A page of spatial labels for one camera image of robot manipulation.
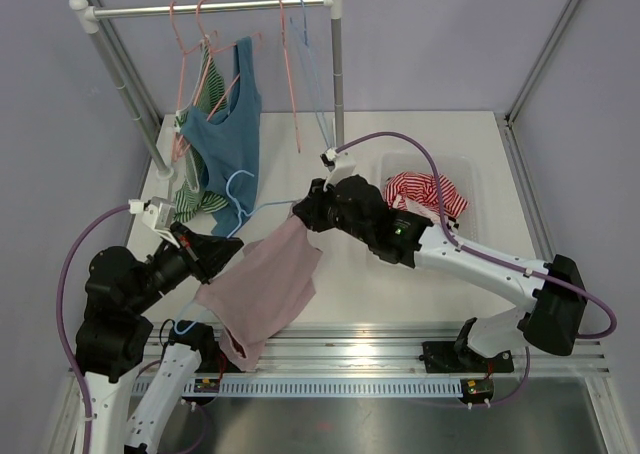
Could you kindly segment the pink hanger with red top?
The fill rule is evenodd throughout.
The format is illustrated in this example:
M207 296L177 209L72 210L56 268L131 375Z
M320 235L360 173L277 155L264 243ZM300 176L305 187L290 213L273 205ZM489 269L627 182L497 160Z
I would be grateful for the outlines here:
M290 103L291 103L292 119L293 119L293 124L294 124L296 150L297 150L298 154L301 154L302 143L301 143L301 135L300 135L299 122L298 122L298 115L297 115L294 80L293 80L293 76L292 76L291 61L290 61L289 49L288 49L287 29L286 29L286 22L285 22L285 9L284 9L283 0L277 0L277 1L278 1L279 16L280 16L281 44L282 44L284 63L285 63L285 70L286 70L286 76L287 76L289 99L290 99Z

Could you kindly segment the aluminium frame post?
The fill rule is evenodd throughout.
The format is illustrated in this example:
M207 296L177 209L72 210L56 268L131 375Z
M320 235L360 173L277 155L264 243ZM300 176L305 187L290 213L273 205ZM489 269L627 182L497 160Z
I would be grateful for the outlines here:
M69 0L69 8L91 40L132 122L141 133L158 174L168 175L171 169L156 146L161 130L160 111L112 22L89 19L91 7L101 6L101 0Z
M505 123L509 128L515 126L583 2L584 0L565 1L514 101L505 113Z

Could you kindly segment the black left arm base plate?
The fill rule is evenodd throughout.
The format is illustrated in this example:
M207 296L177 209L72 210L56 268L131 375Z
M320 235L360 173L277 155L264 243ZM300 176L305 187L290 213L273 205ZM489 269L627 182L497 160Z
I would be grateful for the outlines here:
M202 362L197 369L198 373L241 373L242 369L237 365L236 361L232 361L221 350L219 344L214 341L205 348L202 355Z

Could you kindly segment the silver and white clothes rack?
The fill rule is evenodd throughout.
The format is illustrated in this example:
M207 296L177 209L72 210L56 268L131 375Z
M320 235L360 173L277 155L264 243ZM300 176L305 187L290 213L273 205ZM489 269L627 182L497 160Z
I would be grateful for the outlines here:
M331 49L332 49L332 80L333 80L333 134L334 141L341 145L344 143L344 83L343 83L343 49L342 49L342 18L343 18L343 0L304 0L306 7L323 7L330 10L331 19ZM283 0L284 8L301 8L299 0ZM151 6L151 7L133 7L133 8L106 8L91 7L90 20L105 20L120 18L142 18L170 15L190 15L195 14L197 4L182 4L175 7L169 6ZM201 14L226 13L226 12L242 12L242 11L260 11L269 9L279 9L277 0L258 0L258 1L240 1L240 2L209 2L202 6ZM156 146L159 149L164 145L162 140L164 134L161 127L157 137ZM174 169L170 165L169 157L166 152L160 151L166 164L171 171L168 175L161 176L158 174L156 166L151 160L152 166L148 169L148 173L156 180L156 185L160 188L161 195L167 195L170 192L172 181L176 178Z

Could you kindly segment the green white striped tank top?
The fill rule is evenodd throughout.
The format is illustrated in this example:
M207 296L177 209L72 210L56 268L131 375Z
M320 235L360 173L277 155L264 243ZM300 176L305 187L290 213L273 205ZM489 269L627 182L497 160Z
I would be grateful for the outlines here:
M176 213L175 219L181 223L193 219L199 212L213 214L228 205L228 201L219 194L208 191L201 182L204 175L204 161L197 150L188 145L181 137L183 126L190 119L192 109L208 114L217 104L226 108L223 100L226 86L224 78L218 72L215 62L210 58L206 42L199 43L200 66L198 78L190 102L179 108L174 119L174 138L172 142L172 163L182 169L182 184L173 195Z

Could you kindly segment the blue tank top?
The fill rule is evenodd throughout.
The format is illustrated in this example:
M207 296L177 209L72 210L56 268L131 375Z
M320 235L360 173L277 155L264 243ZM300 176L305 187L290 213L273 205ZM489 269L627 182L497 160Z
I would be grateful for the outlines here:
M209 114L194 109L183 128L191 147L204 161L204 188L228 201L226 207L213 213L212 234L220 237L227 237L237 224L236 207L225 193L230 176L240 169L255 175L254 179L241 175L231 186L231 193L247 211L254 208L258 190L262 99L255 81L252 39L238 40L233 51L234 75L240 77L231 89L227 107L210 120Z

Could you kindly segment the blue hanger end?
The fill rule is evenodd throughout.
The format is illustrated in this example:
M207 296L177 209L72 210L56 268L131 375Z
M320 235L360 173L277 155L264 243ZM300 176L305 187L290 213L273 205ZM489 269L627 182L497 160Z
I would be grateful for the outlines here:
M289 27L294 32L296 49L302 67L307 94L311 102L312 112L315 115L316 122L323 137L325 146L327 148L331 148L334 146L334 143L329 129L327 117L322 106L322 88L320 85L320 76L316 63L315 53L311 44L311 37L308 30L306 4L304 0L299 0L299 2L302 9L301 21L295 21L292 17L290 17Z

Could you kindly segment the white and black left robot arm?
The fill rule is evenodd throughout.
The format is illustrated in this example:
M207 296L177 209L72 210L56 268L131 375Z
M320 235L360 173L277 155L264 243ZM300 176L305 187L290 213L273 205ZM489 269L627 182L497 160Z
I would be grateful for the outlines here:
M175 222L168 239L144 261L123 246L92 259L73 357L85 410L81 452L157 452L189 379L197 372L222 374L229 367L211 326L179 321L150 386L136 410L129 409L154 329L145 311L188 278L208 284L243 245L236 237L200 235Z

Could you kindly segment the aluminium frame post left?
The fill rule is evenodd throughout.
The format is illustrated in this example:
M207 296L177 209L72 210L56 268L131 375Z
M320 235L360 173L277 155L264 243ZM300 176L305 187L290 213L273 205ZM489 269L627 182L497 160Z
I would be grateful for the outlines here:
M141 133L158 174L168 175L171 169L156 146L161 130L160 111L112 22L89 19L91 7L101 6L101 0L69 0L69 8L91 40L132 122Z

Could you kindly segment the aluminium mounting rail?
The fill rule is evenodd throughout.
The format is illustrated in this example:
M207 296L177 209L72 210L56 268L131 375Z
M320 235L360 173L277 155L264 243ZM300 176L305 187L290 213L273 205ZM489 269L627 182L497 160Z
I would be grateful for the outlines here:
M145 365L160 357L154 329L143 351ZM256 369L249 375L267 377L405 377L426 376L422 343L453 340L460 330L454 321L418 323L303 323L267 341ZM557 357L531 347L533 377L609 377L611 362L604 341L578 340L570 357Z

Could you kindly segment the pink tank top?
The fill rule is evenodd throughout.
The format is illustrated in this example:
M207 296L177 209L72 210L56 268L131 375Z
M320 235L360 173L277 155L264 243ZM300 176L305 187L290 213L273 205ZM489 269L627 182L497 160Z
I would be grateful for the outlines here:
M291 324L315 295L322 251L292 215L269 236L243 248L243 258L202 285L196 304L223 325L221 350L243 372L255 369L269 338Z

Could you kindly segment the aluminium frame post right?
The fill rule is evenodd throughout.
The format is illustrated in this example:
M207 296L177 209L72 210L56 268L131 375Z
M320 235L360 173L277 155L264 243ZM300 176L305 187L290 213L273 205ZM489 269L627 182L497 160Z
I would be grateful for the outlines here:
M515 126L583 2L584 0L565 1L514 101L505 113L505 123L509 128Z

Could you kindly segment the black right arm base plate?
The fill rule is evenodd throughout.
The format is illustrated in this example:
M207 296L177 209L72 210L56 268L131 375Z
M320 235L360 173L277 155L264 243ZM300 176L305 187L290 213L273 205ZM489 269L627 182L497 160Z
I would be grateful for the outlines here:
M485 358L454 341L426 341L422 343L423 362L429 374L511 374L515 371L510 351Z

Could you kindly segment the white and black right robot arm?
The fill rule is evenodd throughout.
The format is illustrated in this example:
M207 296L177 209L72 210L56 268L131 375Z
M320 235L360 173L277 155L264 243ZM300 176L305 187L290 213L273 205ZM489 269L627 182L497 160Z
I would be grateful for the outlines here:
M512 309L489 318L472 317L457 338L423 348L430 372L481 372L514 349L532 346L569 356L586 301L576 263L558 255L552 262L518 260L456 238L418 214L389 207L379 189L359 175L335 186L313 180L292 212L313 232L340 230L363 242L389 264L435 269L496 294Z

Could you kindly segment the red white striped tank top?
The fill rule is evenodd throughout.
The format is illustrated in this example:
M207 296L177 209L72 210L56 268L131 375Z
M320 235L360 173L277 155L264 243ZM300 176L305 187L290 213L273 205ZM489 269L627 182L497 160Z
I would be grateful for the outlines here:
M445 175L440 175L439 182L444 217L453 223L469 207L469 202ZM435 224L441 221L437 183L432 174L401 172L386 181L382 194L391 208L418 214Z

